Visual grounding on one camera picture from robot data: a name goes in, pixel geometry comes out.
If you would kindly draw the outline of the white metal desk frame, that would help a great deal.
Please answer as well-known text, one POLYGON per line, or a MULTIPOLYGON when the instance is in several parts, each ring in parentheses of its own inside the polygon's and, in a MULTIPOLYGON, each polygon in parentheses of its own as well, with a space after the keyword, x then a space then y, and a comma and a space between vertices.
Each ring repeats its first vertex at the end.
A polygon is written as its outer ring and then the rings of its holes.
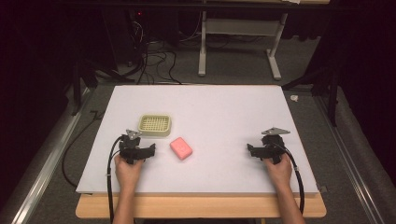
POLYGON ((283 13, 278 21, 251 21, 234 19, 208 19, 206 12, 202 13, 201 47, 199 52, 198 76, 206 74, 206 36, 207 35, 251 35, 271 36, 273 46, 267 49, 266 56, 270 64, 274 80, 282 78, 276 62, 276 50, 283 34, 288 13, 283 13))

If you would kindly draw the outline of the dark computer tower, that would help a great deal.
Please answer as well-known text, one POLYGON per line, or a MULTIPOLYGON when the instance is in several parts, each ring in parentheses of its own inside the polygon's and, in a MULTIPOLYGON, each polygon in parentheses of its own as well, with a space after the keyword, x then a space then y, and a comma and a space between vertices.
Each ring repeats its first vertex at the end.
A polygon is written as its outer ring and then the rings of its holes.
POLYGON ((125 10, 127 32, 132 41, 132 60, 138 63, 148 48, 147 22, 142 11, 125 10))

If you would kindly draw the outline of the person's left hand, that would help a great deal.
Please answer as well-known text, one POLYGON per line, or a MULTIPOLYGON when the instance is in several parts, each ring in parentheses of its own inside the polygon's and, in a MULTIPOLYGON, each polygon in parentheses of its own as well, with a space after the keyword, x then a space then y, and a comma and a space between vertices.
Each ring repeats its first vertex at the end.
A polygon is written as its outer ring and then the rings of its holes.
POLYGON ((116 177, 121 190, 134 191, 138 183, 144 160, 138 160, 134 164, 129 164, 123 157, 117 155, 114 159, 116 165, 116 177))

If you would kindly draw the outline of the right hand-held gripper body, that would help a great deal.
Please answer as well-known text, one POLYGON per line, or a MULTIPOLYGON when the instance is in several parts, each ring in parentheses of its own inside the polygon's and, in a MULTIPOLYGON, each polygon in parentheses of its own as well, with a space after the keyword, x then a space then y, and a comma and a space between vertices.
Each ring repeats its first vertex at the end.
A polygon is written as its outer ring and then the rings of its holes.
POLYGON ((290 131, 280 128, 270 128, 262 132, 262 143, 264 147, 264 158, 271 159, 273 164, 281 162, 281 156, 286 152, 282 134, 288 134, 290 131))

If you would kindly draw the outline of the person's right hand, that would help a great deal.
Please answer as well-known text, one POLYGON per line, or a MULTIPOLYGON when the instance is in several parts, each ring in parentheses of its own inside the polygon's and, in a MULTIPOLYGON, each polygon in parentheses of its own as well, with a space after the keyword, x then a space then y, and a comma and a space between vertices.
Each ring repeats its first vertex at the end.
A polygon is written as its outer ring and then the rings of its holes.
POLYGON ((290 187, 291 163, 288 155, 283 154, 278 164, 273 164, 270 159, 264 159, 270 179, 277 189, 290 187))

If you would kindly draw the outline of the pink soap bar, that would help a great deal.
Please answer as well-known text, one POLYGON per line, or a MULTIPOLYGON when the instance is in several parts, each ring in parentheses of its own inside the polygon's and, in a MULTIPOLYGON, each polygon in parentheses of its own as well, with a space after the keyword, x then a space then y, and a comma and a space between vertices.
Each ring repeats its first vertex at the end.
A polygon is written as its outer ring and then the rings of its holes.
POLYGON ((192 154, 191 147, 186 143, 186 141, 179 137, 170 143, 170 148, 177 155, 180 160, 187 159, 192 154))

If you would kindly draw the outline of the black stand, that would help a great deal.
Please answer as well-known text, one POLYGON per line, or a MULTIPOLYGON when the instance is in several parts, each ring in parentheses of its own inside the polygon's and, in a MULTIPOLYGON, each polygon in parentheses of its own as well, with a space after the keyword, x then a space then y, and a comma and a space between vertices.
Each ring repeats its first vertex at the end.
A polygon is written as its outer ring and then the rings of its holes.
POLYGON ((103 67, 99 63, 90 60, 77 61, 73 66, 73 116, 82 108, 81 84, 84 84, 88 90, 96 89, 98 86, 98 80, 96 78, 97 71, 117 81, 126 83, 134 82, 133 79, 124 77, 114 70, 103 67))
POLYGON ((328 96, 327 117, 332 126, 336 126, 335 109, 337 105, 338 73, 330 67, 321 67, 318 70, 296 78, 281 86, 283 91, 288 91, 298 85, 312 84, 313 96, 328 96))

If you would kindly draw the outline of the cream slotted soap dish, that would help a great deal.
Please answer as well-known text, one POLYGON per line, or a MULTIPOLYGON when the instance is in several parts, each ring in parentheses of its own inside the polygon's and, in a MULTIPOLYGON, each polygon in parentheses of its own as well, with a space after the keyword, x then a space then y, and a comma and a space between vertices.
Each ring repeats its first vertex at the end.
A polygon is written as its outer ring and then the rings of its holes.
POLYGON ((168 136, 171 132, 171 118, 167 115, 143 115, 139 120, 138 131, 145 136, 168 136))

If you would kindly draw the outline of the white foam board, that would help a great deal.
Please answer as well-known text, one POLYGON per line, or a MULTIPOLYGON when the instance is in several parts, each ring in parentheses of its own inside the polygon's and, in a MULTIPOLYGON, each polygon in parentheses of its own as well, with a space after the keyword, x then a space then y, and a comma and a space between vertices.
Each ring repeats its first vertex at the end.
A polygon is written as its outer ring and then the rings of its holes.
POLYGON ((115 178, 108 156, 114 141, 135 130, 146 114, 167 115, 166 137, 142 137, 141 147, 156 145, 154 157, 142 168, 140 193, 271 193, 274 190, 262 162, 251 157, 247 144, 258 147, 262 132, 276 127, 283 134, 301 175, 291 180, 293 191, 317 192, 303 144, 284 93, 278 86, 151 85, 118 86, 94 140, 78 183, 79 193, 102 193, 115 178), (183 138, 192 154, 180 160, 170 143, 183 138))

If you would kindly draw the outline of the wooden table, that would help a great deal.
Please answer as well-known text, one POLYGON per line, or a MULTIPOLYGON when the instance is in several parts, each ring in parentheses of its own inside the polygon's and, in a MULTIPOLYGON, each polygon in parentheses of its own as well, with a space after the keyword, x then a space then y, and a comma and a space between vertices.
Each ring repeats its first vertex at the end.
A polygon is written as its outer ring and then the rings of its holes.
MULTIPOLYGON (((137 194, 136 218, 242 218, 280 217, 275 194, 137 194)), ((308 194, 304 217, 325 217, 320 193, 308 194)), ((82 194, 76 208, 79 218, 108 218, 106 194, 82 194)))

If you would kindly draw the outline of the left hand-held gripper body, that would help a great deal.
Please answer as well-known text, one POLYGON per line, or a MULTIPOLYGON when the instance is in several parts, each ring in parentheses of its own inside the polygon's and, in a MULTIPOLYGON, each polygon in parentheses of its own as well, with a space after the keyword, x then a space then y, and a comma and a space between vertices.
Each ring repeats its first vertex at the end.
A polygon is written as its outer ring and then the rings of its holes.
POLYGON ((140 135, 141 133, 139 132, 127 130, 126 134, 121 136, 119 143, 120 156, 129 164, 144 159, 143 151, 139 147, 141 140, 140 135))

